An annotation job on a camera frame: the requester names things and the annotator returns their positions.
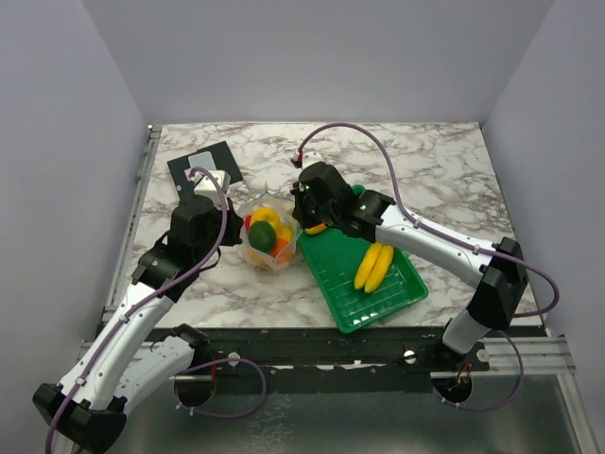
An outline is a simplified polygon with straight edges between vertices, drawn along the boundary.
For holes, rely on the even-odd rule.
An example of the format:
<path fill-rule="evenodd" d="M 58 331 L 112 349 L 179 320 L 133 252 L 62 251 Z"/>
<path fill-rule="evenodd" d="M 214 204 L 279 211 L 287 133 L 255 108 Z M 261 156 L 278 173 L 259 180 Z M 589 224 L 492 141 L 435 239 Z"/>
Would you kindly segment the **green avocado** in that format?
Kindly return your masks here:
<path fill-rule="evenodd" d="M 277 236 L 273 228 L 265 222 L 257 222 L 251 225 L 248 232 L 250 245 L 262 253 L 270 253 L 273 249 Z"/>

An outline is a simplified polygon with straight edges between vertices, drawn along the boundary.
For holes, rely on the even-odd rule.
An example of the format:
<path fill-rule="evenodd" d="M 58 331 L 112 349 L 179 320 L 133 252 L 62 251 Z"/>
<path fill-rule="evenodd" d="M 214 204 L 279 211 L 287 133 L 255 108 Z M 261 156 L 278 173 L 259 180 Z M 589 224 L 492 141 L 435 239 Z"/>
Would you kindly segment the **green plastic tray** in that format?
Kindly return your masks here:
<path fill-rule="evenodd" d="M 309 230 L 298 246 L 338 329 L 352 333 L 428 296 L 407 255 L 337 229 Z"/>

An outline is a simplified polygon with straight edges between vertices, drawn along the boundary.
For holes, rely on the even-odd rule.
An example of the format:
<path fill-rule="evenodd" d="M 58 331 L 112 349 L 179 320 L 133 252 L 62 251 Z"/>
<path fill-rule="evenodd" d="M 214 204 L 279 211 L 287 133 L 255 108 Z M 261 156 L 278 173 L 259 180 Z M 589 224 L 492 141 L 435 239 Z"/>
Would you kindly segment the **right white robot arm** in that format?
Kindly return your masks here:
<path fill-rule="evenodd" d="M 453 273 L 474 289 L 467 306 L 450 321 L 434 347 L 441 368 L 455 370 L 484 336 L 506 330 L 528 284 L 519 243 L 497 243 L 458 234 L 398 207 L 395 200 L 367 189 L 354 192 L 334 166 L 305 166 L 294 183 L 294 218 L 304 228 L 321 223 L 346 236 L 412 253 Z"/>

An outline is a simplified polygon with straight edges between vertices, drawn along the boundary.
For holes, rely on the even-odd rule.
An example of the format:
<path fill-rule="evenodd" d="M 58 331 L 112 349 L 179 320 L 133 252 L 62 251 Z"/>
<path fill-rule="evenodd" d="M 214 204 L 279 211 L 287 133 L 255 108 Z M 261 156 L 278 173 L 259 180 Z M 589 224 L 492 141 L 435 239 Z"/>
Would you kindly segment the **orange peach with leaf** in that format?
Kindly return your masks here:
<path fill-rule="evenodd" d="M 253 248 L 248 248 L 247 251 L 247 260 L 249 263 L 259 269 L 269 270 L 270 266 L 268 265 L 265 256 L 262 253 L 258 253 Z"/>

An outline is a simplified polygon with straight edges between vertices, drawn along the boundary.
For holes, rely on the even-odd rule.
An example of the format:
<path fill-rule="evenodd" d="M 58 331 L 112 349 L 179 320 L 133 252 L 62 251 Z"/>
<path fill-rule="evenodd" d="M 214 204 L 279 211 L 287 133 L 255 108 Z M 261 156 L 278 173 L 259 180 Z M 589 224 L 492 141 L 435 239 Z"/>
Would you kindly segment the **orange fruit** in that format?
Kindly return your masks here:
<path fill-rule="evenodd" d="M 279 253 L 281 252 L 281 250 L 286 248 L 288 245 L 289 245 L 289 241 L 287 239 L 278 237 L 276 239 L 273 249 L 270 251 L 270 255 L 272 257 L 277 257 L 279 255 Z"/>

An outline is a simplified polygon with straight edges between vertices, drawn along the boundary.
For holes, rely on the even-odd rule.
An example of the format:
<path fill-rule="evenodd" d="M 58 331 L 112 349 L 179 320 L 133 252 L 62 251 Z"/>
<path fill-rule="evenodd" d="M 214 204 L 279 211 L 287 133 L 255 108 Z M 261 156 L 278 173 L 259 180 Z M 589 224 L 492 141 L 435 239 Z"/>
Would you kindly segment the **clear zip top bag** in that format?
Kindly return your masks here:
<path fill-rule="evenodd" d="M 237 210 L 244 220 L 243 256 L 255 268 L 278 272 L 295 256 L 301 229 L 293 218 L 294 202 L 271 191 L 264 191 Z"/>

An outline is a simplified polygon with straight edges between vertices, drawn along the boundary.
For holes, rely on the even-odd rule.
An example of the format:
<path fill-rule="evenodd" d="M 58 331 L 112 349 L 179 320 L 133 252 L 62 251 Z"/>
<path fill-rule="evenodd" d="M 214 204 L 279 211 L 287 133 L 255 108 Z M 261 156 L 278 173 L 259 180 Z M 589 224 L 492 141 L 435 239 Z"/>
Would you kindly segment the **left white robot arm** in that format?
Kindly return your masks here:
<path fill-rule="evenodd" d="M 136 378 L 124 376 L 157 322 L 207 270 L 212 256 L 240 243 L 242 226 L 224 193 L 217 201 L 194 196 L 178 204 L 169 230 L 139 259 L 124 299 L 88 352 L 58 383 L 44 383 L 34 393 L 34 406 L 48 424 L 45 452 L 52 452 L 56 434 L 91 453 L 106 452 L 152 387 L 179 367 L 191 374 L 206 367 L 208 349 L 178 335 L 172 342 L 176 352 L 162 354 Z"/>

